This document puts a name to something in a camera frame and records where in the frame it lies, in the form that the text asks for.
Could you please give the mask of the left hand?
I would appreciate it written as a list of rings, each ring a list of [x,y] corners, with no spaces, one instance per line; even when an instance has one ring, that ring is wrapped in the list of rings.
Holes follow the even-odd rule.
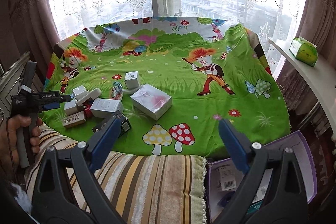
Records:
[[[17,150],[17,131],[31,124],[30,117],[16,115],[1,125],[1,180],[13,181],[20,157]]]

